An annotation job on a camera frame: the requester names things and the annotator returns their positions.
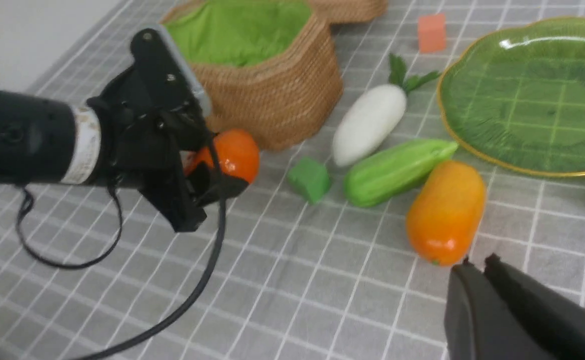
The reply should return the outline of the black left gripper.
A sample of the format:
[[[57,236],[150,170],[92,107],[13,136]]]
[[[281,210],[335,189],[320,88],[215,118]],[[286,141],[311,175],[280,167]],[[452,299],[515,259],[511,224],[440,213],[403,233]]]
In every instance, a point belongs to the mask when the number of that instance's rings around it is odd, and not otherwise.
[[[87,100],[102,126],[88,182],[140,188],[174,232],[193,233],[207,218],[202,207],[237,198],[249,183],[205,162],[185,176],[182,154],[205,146],[212,105],[167,28],[139,30],[129,50],[130,66]]]

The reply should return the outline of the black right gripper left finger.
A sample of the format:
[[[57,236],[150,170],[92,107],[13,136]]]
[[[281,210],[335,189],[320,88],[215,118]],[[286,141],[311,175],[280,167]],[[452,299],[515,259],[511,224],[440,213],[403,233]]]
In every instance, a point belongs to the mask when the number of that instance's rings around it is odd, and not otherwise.
[[[450,269],[444,331],[450,360],[553,360],[526,333],[475,264]]]

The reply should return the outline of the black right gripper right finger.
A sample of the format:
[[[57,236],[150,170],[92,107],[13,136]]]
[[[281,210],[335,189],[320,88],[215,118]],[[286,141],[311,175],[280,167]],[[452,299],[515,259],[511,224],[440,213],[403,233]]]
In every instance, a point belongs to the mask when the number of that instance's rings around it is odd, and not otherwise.
[[[492,253],[483,274],[525,332],[556,360],[585,360],[585,308]]]

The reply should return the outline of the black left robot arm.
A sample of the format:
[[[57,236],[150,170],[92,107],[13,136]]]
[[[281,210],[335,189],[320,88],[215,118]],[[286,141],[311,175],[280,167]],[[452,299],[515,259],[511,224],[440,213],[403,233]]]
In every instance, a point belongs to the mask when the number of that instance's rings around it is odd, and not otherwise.
[[[211,100],[167,28],[139,30],[129,49],[132,64],[84,105],[0,90],[0,184],[134,189],[194,232],[249,180],[194,158],[217,139]]]

